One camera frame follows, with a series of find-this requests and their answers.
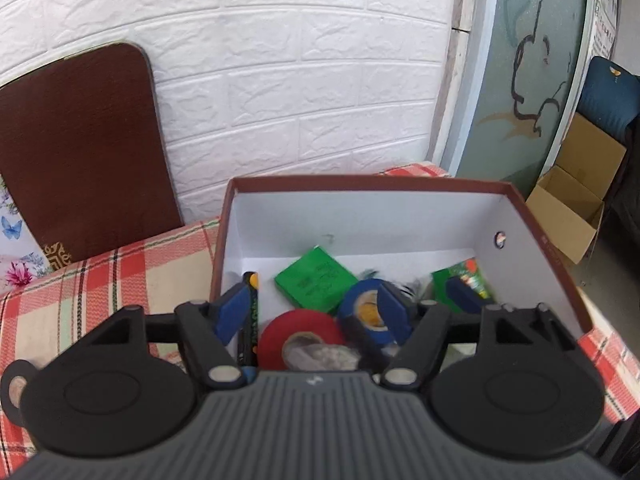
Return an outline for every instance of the red tape roll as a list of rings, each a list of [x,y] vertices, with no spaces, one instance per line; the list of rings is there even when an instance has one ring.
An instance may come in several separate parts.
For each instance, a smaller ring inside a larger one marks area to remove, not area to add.
[[[315,310],[291,310],[278,316],[264,329],[258,340],[258,367],[261,370],[287,370],[282,350],[287,341],[298,333],[313,334],[330,345],[345,344],[333,317]]]

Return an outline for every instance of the gray ribbed casing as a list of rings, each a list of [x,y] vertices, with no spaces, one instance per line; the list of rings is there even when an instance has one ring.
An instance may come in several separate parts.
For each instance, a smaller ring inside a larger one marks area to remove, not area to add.
[[[261,372],[211,394],[169,440],[109,460],[38,453],[13,480],[613,479],[586,453],[507,462],[444,433],[420,399],[364,372]]]

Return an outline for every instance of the cardboard box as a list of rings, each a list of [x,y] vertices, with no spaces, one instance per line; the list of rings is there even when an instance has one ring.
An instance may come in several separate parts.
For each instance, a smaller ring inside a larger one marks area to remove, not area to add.
[[[615,139],[576,114],[556,164],[527,200],[551,243],[573,263],[580,262],[600,229],[602,200],[625,152]]]
[[[504,243],[496,236],[504,234]],[[384,175],[235,178],[216,243],[212,296],[247,271],[260,281],[258,331],[294,305],[274,277],[315,246],[359,275],[409,283],[475,257],[499,303],[549,304],[575,337],[591,319],[522,197],[501,182]]]

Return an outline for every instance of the white brick wall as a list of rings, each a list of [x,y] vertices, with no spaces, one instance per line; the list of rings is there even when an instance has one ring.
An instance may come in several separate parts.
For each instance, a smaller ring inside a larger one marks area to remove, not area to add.
[[[422,160],[452,2],[0,0],[0,84],[109,41],[141,45],[188,222],[218,213],[235,175]]]

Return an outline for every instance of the plaid tablecloth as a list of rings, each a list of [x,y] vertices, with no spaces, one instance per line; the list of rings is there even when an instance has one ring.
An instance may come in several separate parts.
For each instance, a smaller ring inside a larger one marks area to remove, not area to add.
[[[387,174],[446,176],[432,164]],[[171,312],[187,300],[208,298],[218,220],[197,222],[78,262],[0,298],[0,374],[15,359],[43,367],[126,304],[150,314]],[[607,384],[606,415],[626,418],[640,402],[640,367],[620,336],[588,301],[595,328],[580,340]],[[171,362],[175,345],[152,345]],[[29,436],[0,412],[0,478],[35,452]]]

